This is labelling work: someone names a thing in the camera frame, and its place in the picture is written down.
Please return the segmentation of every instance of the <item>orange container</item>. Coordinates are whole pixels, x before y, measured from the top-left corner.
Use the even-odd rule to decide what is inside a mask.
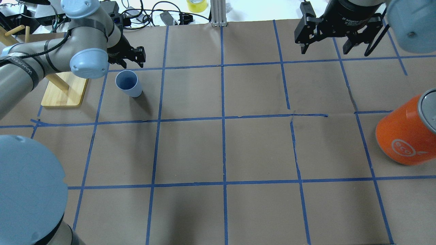
[[[436,158],[436,88],[412,98],[383,118],[375,131],[386,155],[404,165]]]

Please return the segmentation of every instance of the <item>robotic arm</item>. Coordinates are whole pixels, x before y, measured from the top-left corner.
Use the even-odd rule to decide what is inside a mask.
[[[99,78],[106,74],[108,61],[126,68],[125,58],[143,67],[144,48],[130,46],[122,27],[120,30],[111,18],[118,16],[105,11],[98,0],[62,0],[61,6],[72,19],[64,38],[15,44],[3,50],[0,119],[48,74],[72,71],[78,77]]]
[[[376,14],[383,2],[387,9],[383,14]],[[436,0],[330,0],[321,17],[316,17],[312,5],[306,0],[300,9],[303,18],[294,34],[302,54],[316,41],[327,37],[348,37],[343,46],[344,54],[365,43],[368,44],[365,56],[368,56],[389,27],[395,30],[402,49],[412,53],[436,51]],[[372,46],[383,27],[385,14],[389,24]]]

